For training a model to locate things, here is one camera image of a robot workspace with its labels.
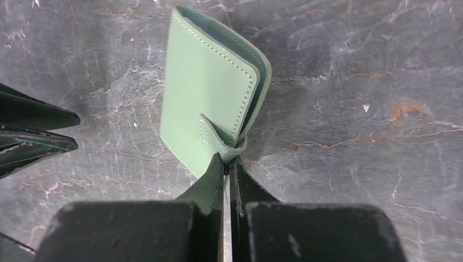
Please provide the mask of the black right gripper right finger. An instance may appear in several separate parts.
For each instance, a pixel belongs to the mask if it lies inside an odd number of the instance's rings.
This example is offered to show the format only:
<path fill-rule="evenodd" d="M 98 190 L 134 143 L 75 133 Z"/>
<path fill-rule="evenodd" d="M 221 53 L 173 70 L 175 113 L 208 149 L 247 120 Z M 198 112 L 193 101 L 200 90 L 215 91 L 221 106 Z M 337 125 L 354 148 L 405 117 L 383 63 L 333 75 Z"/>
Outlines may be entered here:
<path fill-rule="evenodd" d="M 234 261 L 406 261 L 390 218 L 368 204 L 283 203 L 229 164 Z"/>

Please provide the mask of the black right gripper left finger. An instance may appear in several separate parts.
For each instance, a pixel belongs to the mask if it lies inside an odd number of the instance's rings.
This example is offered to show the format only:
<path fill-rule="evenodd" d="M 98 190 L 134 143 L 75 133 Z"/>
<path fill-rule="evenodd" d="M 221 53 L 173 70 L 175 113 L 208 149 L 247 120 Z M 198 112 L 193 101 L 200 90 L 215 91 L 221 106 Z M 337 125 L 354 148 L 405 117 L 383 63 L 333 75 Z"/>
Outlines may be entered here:
<path fill-rule="evenodd" d="M 35 261 L 222 261 L 224 163 L 174 200 L 79 201 L 52 218 Z"/>

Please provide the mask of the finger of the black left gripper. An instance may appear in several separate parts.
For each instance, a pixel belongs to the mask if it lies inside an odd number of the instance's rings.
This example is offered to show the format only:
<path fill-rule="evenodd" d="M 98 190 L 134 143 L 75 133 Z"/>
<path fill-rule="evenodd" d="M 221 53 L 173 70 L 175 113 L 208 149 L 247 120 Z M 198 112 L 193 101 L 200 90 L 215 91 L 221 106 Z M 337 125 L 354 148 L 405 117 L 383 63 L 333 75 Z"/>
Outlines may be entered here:
<path fill-rule="evenodd" d="M 79 116 L 1 84 L 1 123 L 37 130 L 77 126 Z"/>
<path fill-rule="evenodd" d="M 68 136 L 42 130 L 1 125 L 1 179 L 41 160 L 78 149 Z"/>

